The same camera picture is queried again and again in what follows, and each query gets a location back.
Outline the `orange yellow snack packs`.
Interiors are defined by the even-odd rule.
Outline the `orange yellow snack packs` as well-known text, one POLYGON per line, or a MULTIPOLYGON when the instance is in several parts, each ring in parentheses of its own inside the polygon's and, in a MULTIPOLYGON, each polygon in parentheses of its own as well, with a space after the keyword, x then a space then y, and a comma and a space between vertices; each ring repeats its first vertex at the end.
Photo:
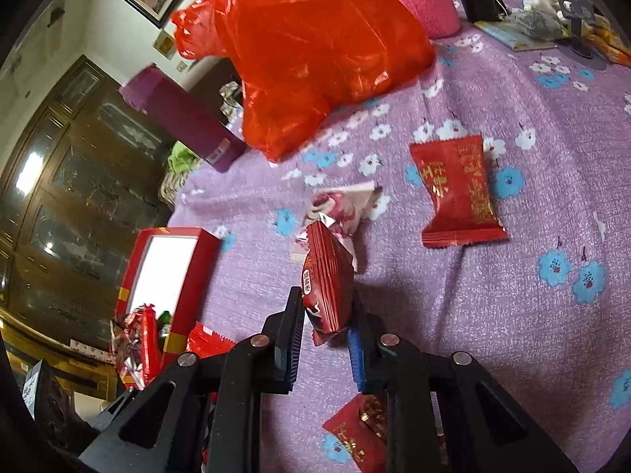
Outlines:
POLYGON ((582 24, 582 38, 611 63, 631 67, 630 46, 614 31, 606 17, 597 14, 596 24, 582 24))

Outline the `purple phone stand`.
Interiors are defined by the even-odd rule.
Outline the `purple phone stand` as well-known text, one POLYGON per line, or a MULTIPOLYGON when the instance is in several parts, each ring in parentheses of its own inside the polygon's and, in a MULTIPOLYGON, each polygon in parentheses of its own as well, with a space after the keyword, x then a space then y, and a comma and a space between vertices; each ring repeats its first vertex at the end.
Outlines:
POLYGON ((569 22, 569 37, 559 42, 568 58, 589 69, 604 71, 607 59, 582 38, 583 24, 596 24, 594 5, 590 0, 557 0, 562 16, 569 22))

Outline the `red gift box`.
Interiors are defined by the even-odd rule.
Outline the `red gift box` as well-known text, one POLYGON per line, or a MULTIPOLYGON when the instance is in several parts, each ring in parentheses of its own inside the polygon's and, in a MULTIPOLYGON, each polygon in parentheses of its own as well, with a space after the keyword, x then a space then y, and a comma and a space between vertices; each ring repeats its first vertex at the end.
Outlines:
POLYGON ((165 369, 186 349, 220 248, 221 240, 201 227, 153 227, 139 232, 110 321, 111 351, 125 387, 136 387, 124 365, 125 317, 150 304, 156 320, 161 312, 171 313, 169 334, 158 336, 161 371, 165 369))

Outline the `red gold snack bag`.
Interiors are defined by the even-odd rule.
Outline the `red gold snack bag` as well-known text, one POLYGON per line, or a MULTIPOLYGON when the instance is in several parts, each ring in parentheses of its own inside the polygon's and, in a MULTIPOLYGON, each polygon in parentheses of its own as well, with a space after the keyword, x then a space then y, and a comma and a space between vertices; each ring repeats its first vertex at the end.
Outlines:
POLYGON ((357 394, 323 425, 323 449, 329 459, 358 470, 386 471, 387 396, 357 394))

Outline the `purple thermos bottle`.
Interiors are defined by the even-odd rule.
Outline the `purple thermos bottle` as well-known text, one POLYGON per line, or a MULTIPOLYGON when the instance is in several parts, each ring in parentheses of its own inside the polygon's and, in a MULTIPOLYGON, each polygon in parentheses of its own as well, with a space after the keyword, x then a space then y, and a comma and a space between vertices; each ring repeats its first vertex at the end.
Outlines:
POLYGON ((244 141, 155 64, 124 83, 119 93, 219 173, 245 152, 244 141))

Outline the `long red biscuit pack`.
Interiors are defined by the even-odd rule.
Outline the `long red biscuit pack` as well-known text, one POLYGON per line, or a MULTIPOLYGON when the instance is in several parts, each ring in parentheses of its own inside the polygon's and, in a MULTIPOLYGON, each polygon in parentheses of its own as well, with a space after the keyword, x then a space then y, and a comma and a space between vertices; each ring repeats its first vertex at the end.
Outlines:
POLYGON ((161 371, 157 320, 152 304, 140 306, 124 319, 127 339, 124 365, 135 386, 143 390, 161 371))

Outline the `large red flat packet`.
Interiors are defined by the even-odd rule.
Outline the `large red flat packet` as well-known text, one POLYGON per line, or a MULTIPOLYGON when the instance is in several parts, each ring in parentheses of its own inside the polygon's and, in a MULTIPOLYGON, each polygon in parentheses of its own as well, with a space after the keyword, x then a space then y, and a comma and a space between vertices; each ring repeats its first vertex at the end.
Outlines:
POLYGON ((235 343, 232 339, 197 322, 187 338, 186 350, 197 354, 200 359, 220 356, 229 352, 235 343))

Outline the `grey plastic pouch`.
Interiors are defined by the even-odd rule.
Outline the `grey plastic pouch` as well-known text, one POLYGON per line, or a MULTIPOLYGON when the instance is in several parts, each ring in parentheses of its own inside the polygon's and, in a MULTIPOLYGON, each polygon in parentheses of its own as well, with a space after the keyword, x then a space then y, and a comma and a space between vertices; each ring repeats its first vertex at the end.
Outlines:
POLYGON ((556 16, 539 10, 515 9, 504 21, 532 39, 552 42, 569 37, 569 31, 556 16))

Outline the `red plastic bag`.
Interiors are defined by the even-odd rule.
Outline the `red plastic bag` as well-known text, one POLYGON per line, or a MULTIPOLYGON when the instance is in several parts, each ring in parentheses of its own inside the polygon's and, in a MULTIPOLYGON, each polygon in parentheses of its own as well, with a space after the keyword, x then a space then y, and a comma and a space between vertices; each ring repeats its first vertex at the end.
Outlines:
POLYGON ((195 0, 171 20, 182 57, 232 62, 245 141, 272 161, 313 139, 332 110, 401 86, 435 58, 398 0, 195 0))

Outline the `pink bear snack packet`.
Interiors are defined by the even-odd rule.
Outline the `pink bear snack packet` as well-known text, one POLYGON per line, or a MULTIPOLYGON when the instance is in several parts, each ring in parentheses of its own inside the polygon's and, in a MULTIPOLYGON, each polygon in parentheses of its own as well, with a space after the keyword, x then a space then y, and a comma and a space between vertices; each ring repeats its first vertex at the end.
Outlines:
POLYGON ((308 252, 307 227, 320 221, 349 251, 353 268, 358 271, 358 260, 354 247, 354 235, 360 220, 364 218, 369 204, 374 201, 379 188, 375 182, 321 188, 314 191, 307 207, 302 226, 297 232, 290 249, 292 262, 301 264, 308 252))

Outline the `blue booklet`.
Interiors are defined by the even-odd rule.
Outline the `blue booklet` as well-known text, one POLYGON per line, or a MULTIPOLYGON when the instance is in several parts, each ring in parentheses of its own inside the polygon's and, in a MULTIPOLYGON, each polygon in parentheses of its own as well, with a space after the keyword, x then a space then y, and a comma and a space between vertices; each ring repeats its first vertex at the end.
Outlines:
POLYGON ((534 39, 503 21, 476 21, 474 26, 504 44, 512 51, 547 50, 556 47, 554 42, 534 39))

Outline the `black charger box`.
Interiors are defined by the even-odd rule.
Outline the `black charger box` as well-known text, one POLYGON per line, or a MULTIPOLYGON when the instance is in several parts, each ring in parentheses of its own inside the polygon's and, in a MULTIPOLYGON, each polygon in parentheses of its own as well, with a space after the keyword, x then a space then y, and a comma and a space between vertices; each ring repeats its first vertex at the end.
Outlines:
POLYGON ((466 19, 472 24, 477 21, 500 21, 505 9, 497 0, 460 0, 466 19))

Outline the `green snack packet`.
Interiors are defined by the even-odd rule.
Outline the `green snack packet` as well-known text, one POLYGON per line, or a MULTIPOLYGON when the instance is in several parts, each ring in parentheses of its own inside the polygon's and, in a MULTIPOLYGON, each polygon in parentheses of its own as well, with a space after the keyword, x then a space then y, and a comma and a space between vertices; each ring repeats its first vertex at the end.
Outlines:
POLYGON ((171 328, 172 315, 169 311, 161 312, 157 318, 157 332, 159 337, 166 337, 171 328))

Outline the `red jujube snack packet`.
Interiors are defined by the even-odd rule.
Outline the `red jujube snack packet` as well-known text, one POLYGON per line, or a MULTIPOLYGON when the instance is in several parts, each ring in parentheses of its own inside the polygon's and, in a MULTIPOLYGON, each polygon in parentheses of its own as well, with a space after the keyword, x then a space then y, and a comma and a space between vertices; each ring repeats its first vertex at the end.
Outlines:
POLYGON ((484 140, 479 134, 414 143, 410 153, 434 208, 434 217, 420 234, 425 247, 461 247, 509 238, 491 203, 484 140))

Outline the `red flower snack packet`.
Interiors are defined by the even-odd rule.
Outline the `red flower snack packet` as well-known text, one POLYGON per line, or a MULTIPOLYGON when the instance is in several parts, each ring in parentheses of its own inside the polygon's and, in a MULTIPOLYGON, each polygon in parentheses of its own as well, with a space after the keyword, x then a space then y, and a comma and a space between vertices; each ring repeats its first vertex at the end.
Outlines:
POLYGON ((352 314, 353 256, 320 221, 306 227, 308 252, 302 267, 302 305, 314 346, 344 331, 352 314))

